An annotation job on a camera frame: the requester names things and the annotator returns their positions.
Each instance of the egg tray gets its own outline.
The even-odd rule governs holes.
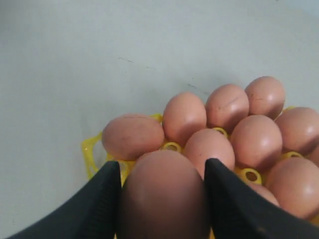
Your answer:
[[[287,107],[282,112],[285,112],[285,111],[290,110],[292,108],[294,108],[294,107],[293,106]],[[154,114],[154,115],[151,115],[151,117],[155,118],[158,122],[162,123],[162,115],[161,114]],[[228,135],[228,133],[223,128],[215,127],[213,129],[219,131],[221,134],[223,134],[225,137],[227,137],[229,139],[230,135]],[[99,170],[99,168],[96,166],[96,163],[95,163],[95,158],[93,155],[93,148],[97,142],[101,141],[101,138],[102,138],[102,132],[100,132],[97,136],[94,136],[94,137],[91,137],[91,138],[84,140],[81,144],[82,153],[83,153],[84,162],[85,162],[85,167],[86,167],[87,176],[88,176],[89,180]],[[177,143],[170,142],[168,140],[164,141],[164,143],[160,149],[170,149],[170,150],[174,150],[177,152],[182,152],[182,150],[183,150]],[[287,159],[290,157],[307,158],[307,156],[303,156],[303,155],[299,154],[298,152],[291,151],[291,152],[283,153],[280,160]],[[121,170],[121,183],[123,185],[127,176],[129,175],[129,173],[133,169],[133,167],[135,165],[135,161],[115,159],[112,155],[107,153],[106,161],[114,161],[114,160],[119,162],[120,170]],[[257,183],[260,185],[262,185],[265,177],[267,176],[267,173],[260,175],[256,170],[254,170],[252,168],[242,169],[242,168],[235,167],[234,172],[243,181],[253,181],[254,183]],[[316,217],[314,217],[311,220],[311,222],[316,224],[317,226],[319,226],[319,214]]]

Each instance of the white surface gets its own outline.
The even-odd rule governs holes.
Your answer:
[[[85,182],[80,142],[262,75],[319,110],[319,20],[264,0],[0,0],[0,237]]]

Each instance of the white table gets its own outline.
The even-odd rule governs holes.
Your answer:
[[[318,62],[319,19],[275,0],[1,0],[0,238],[85,184],[113,117],[262,75],[319,110]]]

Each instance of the egg tray cup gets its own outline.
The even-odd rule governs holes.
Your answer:
[[[287,107],[282,112],[285,112],[285,111],[290,110],[292,108],[294,108],[294,106]],[[151,117],[155,118],[158,122],[162,123],[162,115],[161,114],[154,114],[154,115],[151,115]],[[230,138],[230,135],[223,128],[214,127],[213,129],[219,131],[221,134],[223,134],[228,139]],[[99,168],[96,166],[96,163],[95,163],[95,158],[93,155],[93,148],[97,142],[101,141],[101,138],[102,138],[102,132],[100,132],[97,136],[94,136],[94,137],[91,137],[91,138],[84,140],[81,143],[82,154],[83,154],[85,167],[86,167],[86,171],[87,171],[87,175],[88,175],[89,180],[99,170]],[[170,149],[170,150],[174,150],[174,151],[177,151],[180,153],[183,151],[183,149],[177,143],[169,142],[168,140],[164,141],[164,143],[160,149]],[[285,159],[288,159],[291,157],[307,158],[307,157],[305,157],[297,152],[287,152],[287,153],[283,153],[281,155],[279,161],[285,160]],[[135,165],[135,161],[115,159],[112,155],[107,153],[107,157],[106,157],[105,161],[107,162],[107,161],[114,161],[114,160],[119,162],[120,171],[121,171],[121,183],[123,186],[126,178],[128,177],[129,173],[131,172],[131,170],[133,169],[133,167]],[[261,175],[259,172],[257,172],[255,169],[252,169],[252,168],[235,167],[234,172],[244,182],[249,181],[249,182],[257,183],[259,185],[262,185],[263,182],[265,181],[265,178],[267,177],[267,172]],[[317,226],[319,226],[319,214],[316,217],[314,217],[311,220],[311,222],[316,224]],[[210,239],[214,239],[213,232],[211,233]]]

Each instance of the brown egg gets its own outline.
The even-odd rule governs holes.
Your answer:
[[[136,160],[144,153],[158,150],[163,142],[164,131],[161,124],[142,114],[117,117],[102,131],[105,150],[121,160]]]
[[[248,97],[237,85],[223,85],[207,99],[206,112],[208,127],[221,127],[231,133],[236,124],[248,116]]]
[[[240,121],[230,141],[239,167],[263,172],[279,159],[283,140],[278,126],[262,115],[248,116]]]
[[[307,219],[319,209],[319,168],[305,158],[288,158],[276,164],[266,179],[279,205],[292,215]]]
[[[283,110],[285,89],[274,77],[259,77],[245,91],[249,99],[250,115],[265,115],[274,120]]]
[[[264,199],[266,199],[267,201],[279,207],[279,203],[277,199],[275,198],[274,194],[272,194],[267,188],[253,182],[246,182],[246,183],[249,187],[251,187],[251,189],[253,189],[256,193],[258,193]]]
[[[206,128],[206,110],[202,100],[184,92],[171,98],[163,114],[163,128],[169,141],[184,147],[193,133]]]
[[[194,133],[187,141],[183,154],[204,178],[205,162],[209,158],[219,159],[227,168],[235,167],[234,150],[228,139],[220,132],[205,128]]]
[[[319,114],[307,107],[283,112],[276,120],[283,136],[284,151],[309,154],[319,143]]]
[[[203,181],[187,158],[159,150],[138,160],[122,190],[118,239],[208,239]]]
[[[310,161],[312,161],[315,165],[317,165],[319,167],[319,145],[310,154],[309,159],[310,159]]]

